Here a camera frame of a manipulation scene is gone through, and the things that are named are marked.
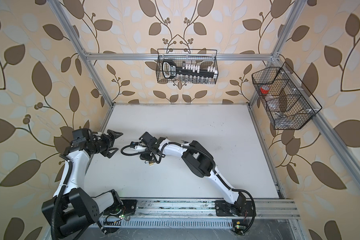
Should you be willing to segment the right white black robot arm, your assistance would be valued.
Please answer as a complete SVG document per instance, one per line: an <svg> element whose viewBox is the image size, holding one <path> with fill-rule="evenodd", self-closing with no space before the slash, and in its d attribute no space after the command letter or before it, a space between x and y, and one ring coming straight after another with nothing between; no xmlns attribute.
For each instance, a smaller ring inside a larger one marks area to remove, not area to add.
<svg viewBox="0 0 360 240"><path fill-rule="evenodd" d="M145 132L137 142L121 148L124 156L139 156L150 164L160 164L162 158L181 158L190 171L199 178L206 177L223 194L224 201L218 204L219 210L229 216L246 218L251 214L251 220L233 226L236 235L244 236L254 224L256 205L253 196L246 190L234 188L220 173L213 156L197 141L177 143L167 138L155 138Z"/></svg>

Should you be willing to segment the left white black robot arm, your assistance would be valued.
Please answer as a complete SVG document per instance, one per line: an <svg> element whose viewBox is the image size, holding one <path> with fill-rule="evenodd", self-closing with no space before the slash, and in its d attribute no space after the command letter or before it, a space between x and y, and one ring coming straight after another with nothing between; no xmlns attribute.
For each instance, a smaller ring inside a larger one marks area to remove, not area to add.
<svg viewBox="0 0 360 240"><path fill-rule="evenodd" d="M50 224L53 240L64 239L76 233L75 239L92 225L101 226L104 213L122 220L126 206L115 190L91 197L84 190L85 176L90 158L101 154L111 158L118 148L114 141L123 133L108 130L106 133L92 132L88 128L74 130L70 145L60 154L65 162L64 171L53 197L44 202L42 213Z"/></svg>

